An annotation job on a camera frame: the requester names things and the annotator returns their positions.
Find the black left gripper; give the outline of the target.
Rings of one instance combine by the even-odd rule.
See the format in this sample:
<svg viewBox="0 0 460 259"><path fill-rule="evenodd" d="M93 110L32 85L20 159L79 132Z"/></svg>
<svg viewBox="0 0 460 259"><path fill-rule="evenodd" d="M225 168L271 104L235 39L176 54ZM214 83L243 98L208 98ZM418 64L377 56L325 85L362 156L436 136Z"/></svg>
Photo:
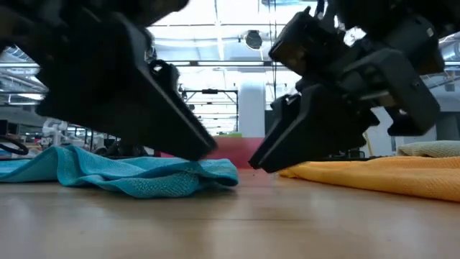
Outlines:
<svg viewBox="0 0 460 259"><path fill-rule="evenodd" d="M90 127L157 150L168 141L211 138L179 94L179 70L145 61L148 35L119 12L80 10L69 41L38 78L48 92L46 117Z"/></svg>

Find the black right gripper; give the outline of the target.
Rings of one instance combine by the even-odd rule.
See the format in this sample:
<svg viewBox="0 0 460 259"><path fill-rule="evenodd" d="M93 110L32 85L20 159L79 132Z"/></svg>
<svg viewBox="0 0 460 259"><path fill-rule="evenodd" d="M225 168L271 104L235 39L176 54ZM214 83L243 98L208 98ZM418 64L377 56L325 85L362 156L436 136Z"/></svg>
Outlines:
<svg viewBox="0 0 460 259"><path fill-rule="evenodd" d="M348 65L340 87L365 107L319 84L303 89L297 117L264 157L261 169L274 173L364 146L364 132L380 123L366 107L385 108L392 118L387 129L391 136L424 135L440 113L433 94L398 50L381 49Z"/></svg>

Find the orange microfiber towel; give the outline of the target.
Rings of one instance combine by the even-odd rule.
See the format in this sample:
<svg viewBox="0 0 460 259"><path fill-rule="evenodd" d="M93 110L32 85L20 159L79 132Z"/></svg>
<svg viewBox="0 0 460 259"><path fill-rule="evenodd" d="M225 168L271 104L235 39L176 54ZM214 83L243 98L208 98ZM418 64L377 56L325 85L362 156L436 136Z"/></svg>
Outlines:
<svg viewBox="0 0 460 259"><path fill-rule="evenodd" d="M460 157L308 162L278 174L335 186L460 202Z"/></svg>

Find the blue microfiber towel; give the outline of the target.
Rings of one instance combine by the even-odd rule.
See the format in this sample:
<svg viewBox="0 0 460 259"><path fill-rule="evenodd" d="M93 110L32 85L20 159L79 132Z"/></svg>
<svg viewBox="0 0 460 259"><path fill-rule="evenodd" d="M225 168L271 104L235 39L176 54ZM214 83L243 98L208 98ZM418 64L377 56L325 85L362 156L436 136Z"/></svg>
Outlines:
<svg viewBox="0 0 460 259"><path fill-rule="evenodd" d="M0 161L0 183L57 181L66 187L95 186L138 199L190 196L213 185L239 183L228 159L188 161L138 157L113 160L80 147L51 147L33 159Z"/></svg>

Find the pale green microfiber towel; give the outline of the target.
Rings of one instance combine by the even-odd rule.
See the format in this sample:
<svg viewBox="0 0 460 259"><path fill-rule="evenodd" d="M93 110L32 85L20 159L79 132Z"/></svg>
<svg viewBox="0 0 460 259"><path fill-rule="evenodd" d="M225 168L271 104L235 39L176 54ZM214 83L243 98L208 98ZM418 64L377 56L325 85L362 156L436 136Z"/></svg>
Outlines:
<svg viewBox="0 0 460 259"><path fill-rule="evenodd" d="M399 156L418 156L430 158L460 157L460 140L437 140L414 142L399 146Z"/></svg>

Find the white building column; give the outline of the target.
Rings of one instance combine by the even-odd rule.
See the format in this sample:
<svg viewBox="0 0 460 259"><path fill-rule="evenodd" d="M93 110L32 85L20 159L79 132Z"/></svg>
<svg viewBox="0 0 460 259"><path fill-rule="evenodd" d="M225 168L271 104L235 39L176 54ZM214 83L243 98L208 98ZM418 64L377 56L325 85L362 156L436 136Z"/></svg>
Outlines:
<svg viewBox="0 0 460 259"><path fill-rule="evenodd" d="M239 87L239 132L243 137L265 136L265 84L243 81Z"/></svg>

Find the red plastic bin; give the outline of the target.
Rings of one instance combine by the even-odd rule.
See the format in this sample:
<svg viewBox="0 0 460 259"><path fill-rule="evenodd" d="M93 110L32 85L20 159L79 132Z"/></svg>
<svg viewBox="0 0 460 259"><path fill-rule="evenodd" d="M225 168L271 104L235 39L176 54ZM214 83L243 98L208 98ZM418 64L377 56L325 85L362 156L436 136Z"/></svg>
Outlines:
<svg viewBox="0 0 460 259"><path fill-rule="evenodd" d="M262 144L262 137L211 137L208 141L176 137L159 147L162 158L178 158L191 165L204 166L207 162L227 159L237 169L250 169L250 158Z"/></svg>

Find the white robot figure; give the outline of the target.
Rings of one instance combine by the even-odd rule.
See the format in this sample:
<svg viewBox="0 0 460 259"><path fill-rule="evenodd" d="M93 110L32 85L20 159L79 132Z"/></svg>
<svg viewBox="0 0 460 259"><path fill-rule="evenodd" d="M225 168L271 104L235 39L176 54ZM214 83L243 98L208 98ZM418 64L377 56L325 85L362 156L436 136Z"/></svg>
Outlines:
<svg viewBox="0 0 460 259"><path fill-rule="evenodd" d="M44 137L51 137L53 145L61 145L61 140L65 138L63 134L68 128L68 123L59 119L48 118L42 126Z"/></svg>

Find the black metal frame rig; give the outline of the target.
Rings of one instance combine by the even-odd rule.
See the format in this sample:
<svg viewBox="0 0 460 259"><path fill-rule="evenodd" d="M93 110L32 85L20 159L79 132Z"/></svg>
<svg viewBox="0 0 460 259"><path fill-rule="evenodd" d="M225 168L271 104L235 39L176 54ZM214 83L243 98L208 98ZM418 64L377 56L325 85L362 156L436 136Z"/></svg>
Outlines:
<svg viewBox="0 0 460 259"><path fill-rule="evenodd" d="M237 90L179 90L198 121L212 135L239 131L239 92Z"/></svg>

